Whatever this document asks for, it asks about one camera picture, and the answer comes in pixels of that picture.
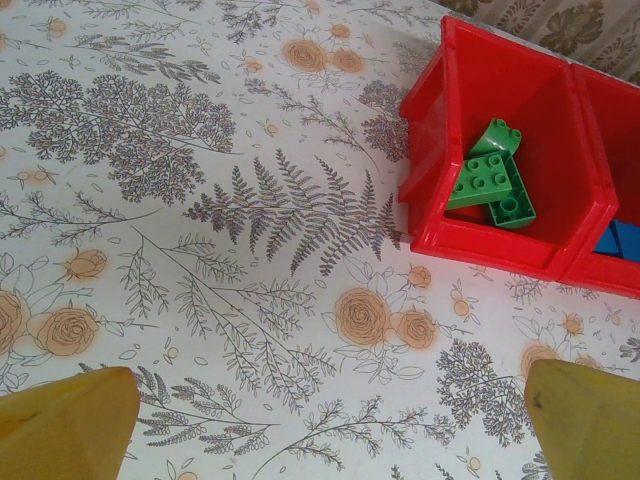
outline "table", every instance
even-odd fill
[[[0,393],[137,372],[122,479],[548,480],[522,390],[636,301],[409,251],[437,5],[0,1]]]

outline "red storage bin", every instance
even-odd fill
[[[400,115],[413,251],[556,280],[602,223],[607,199],[566,62],[445,17]],[[445,211],[464,153],[494,117],[522,132],[514,158],[538,218],[519,230],[491,226],[478,206]]]
[[[593,252],[612,218],[640,226],[640,89],[581,65],[571,68],[611,207],[561,281],[640,298],[640,263]]]

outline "beige wallpaper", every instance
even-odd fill
[[[437,3],[640,85],[638,0],[438,0]]]

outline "green lego duplo brick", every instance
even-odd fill
[[[482,137],[480,137],[480,140],[469,150],[467,158],[486,155],[496,150],[513,155],[518,150],[521,141],[522,134],[520,130],[509,128],[507,122],[501,118],[494,118]]]
[[[511,183],[499,153],[471,158],[462,166],[447,210],[495,202],[510,191]]]
[[[505,198],[489,204],[493,223],[509,229],[526,227],[535,220],[536,212],[511,155],[504,160],[504,166],[513,188]]]

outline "patterned tablecloth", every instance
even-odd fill
[[[0,394],[136,371],[122,479],[548,480],[531,362],[640,304],[410,253],[410,3],[0,0]]]

